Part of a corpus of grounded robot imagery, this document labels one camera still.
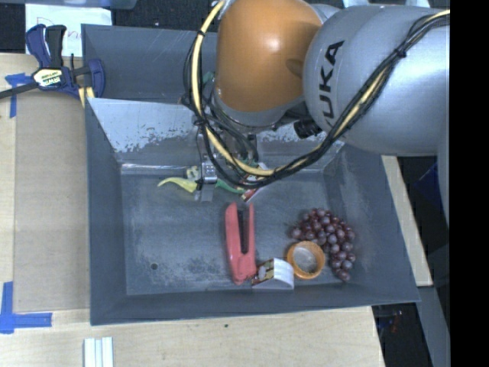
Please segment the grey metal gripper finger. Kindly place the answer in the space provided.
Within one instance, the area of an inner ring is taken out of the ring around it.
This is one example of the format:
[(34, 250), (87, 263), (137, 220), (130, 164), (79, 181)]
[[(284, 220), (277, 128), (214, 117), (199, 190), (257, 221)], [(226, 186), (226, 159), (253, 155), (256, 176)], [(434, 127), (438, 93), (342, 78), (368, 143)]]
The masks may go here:
[(202, 202), (212, 202), (217, 173), (210, 162), (202, 162), (200, 165), (200, 199)]

